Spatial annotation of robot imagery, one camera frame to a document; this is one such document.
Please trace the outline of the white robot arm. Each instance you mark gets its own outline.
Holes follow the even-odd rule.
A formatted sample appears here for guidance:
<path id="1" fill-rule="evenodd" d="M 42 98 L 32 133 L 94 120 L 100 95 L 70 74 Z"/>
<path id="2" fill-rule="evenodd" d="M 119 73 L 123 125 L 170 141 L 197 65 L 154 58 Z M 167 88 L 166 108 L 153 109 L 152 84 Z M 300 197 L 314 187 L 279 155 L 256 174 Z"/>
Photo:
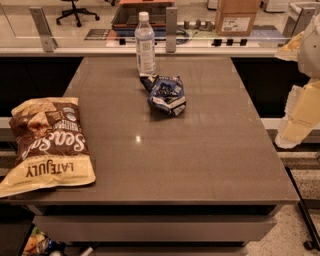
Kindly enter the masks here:
<path id="1" fill-rule="evenodd" d="M 275 138 L 278 147 L 299 145 L 320 124 L 320 14 L 312 17 L 304 31 L 293 37 L 275 54 L 278 59 L 296 61 L 298 70 L 310 80 L 289 92 L 285 115 Z"/>

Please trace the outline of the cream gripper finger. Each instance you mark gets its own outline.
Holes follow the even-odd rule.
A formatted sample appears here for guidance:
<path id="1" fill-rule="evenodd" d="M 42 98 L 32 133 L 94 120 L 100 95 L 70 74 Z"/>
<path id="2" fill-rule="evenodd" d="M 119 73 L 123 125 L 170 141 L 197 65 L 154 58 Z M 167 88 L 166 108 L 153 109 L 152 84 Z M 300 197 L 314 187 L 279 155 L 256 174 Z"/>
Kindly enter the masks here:
<path id="1" fill-rule="evenodd" d="M 279 48 L 275 53 L 275 57 L 285 61 L 297 61 L 303 34 L 304 32 L 300 32 L 287 44 Z"/>
<path id="2" fill-rule="evenodd" d="M 312 79 L 289 92 L 285 116 L 281 119 L 275 143 L 283 149 L 299 145 L 320 123 L 320 81 Z"/>

